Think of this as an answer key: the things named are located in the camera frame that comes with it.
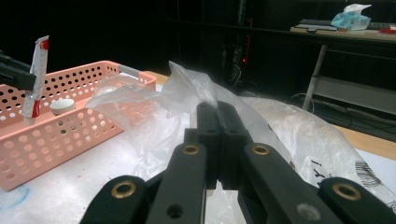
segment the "crumpled plastic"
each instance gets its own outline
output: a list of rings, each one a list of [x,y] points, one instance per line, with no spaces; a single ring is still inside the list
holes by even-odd
[[[361,11],[371,5],[352,4],[344,8],[344,12],[338,13],[332,19],[332,25],[337,28],[365,30],[370,23],[370,18],[361,15]]]
[[[139,161],[129,175],[148,180],[166,169],[173,149],[183,142],[184,130],[196,128],[196,106],[207,102],[217,107],[217,101],[223,101],[235,107],[254,142],[275,148],[307,183],[317,187],[323,178],[341,176],[363,185],[356,172],[362,158],[332,125],[298,107],[238,97],[207,74],[172,62],[169,66],[172,74],[161,92],[114,75],[99,81],[86,104],[130,135]],[[380,181],[369,190],[386,202],[396,201]],[[207,195],[206,223],[244,222],[236,191],[218,186]]]

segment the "red label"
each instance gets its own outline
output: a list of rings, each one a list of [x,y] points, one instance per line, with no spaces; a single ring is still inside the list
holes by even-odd
[[[46,49],[46,50],[49,50],[49,41],[48,41],[48,39],[46,39],[46,40],[43,40],[43,41],[41,41],[41,43],[40,43],[40,48],[41,49]]]
[[[33,105],[32,118],[37,118],[40,115],[40,101],[35,101]]]

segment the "pink basket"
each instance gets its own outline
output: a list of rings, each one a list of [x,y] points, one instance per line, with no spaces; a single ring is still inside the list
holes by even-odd
[[[20,114],[25,91],[0,85],[0,188],[14,189],[121,133],[111,120],[84,108],[98,80],[120,72],[155,90],[155,76],[109,61],[47,74],[40,116],[29,127],[24,126]],[[50,104],[61,98],[73,99],[76,109],[55,117]]]

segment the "brass insert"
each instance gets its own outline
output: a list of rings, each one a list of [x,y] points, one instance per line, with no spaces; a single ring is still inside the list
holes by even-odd
[[[117,199],[131,196],[136,190],[136,185],[131,180],[124,180],[116,184],[111,190],[111,195]]]
[[[254,147],[253,148],[254,153],[259,154],[259,155],[267,155],[268,153],[270,153],[270,149],[268,149],[267,147]]]
[[[188,154],[188,155],[195,155],[198,153],[198,151],[199,148],[196,146],[186,146],[183,148],[184,154]]]
[[[332,190],[339,196],[350,200],[357,201],[361,198],[361,193],[355,187],[348,184],[334,184]]]

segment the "pink plastic basket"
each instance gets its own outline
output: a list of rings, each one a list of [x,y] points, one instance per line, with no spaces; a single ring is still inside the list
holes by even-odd
[[[84,108],[98,80],[120,72],[155,90],[155,76],[109,61],[47,74],[40,116],[29,127],[24,126],[20,114],[25,91],[0,85],[0,187],[14,189],[121,133],[111,120]],[[73,99],[76,109],[55,117],[50,104],[61,98]]]

